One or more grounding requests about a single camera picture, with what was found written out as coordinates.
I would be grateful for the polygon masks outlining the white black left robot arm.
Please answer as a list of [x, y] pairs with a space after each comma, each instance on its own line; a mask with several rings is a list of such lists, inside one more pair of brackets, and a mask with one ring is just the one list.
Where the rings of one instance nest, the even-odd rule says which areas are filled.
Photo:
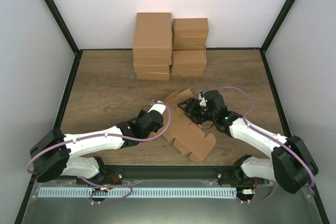
[[35, 173], [39, 183], [60, 176], [79, 176], [102, 184], [107, 170], [102, 158], [91, 154], [144, 142], [152, 132], [163, 127], [165, 109], [163, 104], [154, 104], [148, 111], [141, 110], [135, 118], [97, 132], [63, 134], [61, 129], [51, 130], [30, 149], [32, 162], [28, 170]]

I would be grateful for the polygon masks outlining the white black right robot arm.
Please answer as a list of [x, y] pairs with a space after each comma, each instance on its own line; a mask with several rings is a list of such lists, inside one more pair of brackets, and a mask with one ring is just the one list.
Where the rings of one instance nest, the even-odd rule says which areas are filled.
[[267, 158], [245, 155], [233, 167], [233, 177], [244, 184], [251, 178], [273, 180], [286, 192], [295, 194], [303, 186], [314, 186], [318, 167], [303, 140], [269, 132], [247, 120], [246, 115], [227, 108], [217, 90], [200, 92], [177, 105], [195, 124], [212, 122], [216, 129], [264, 153]]

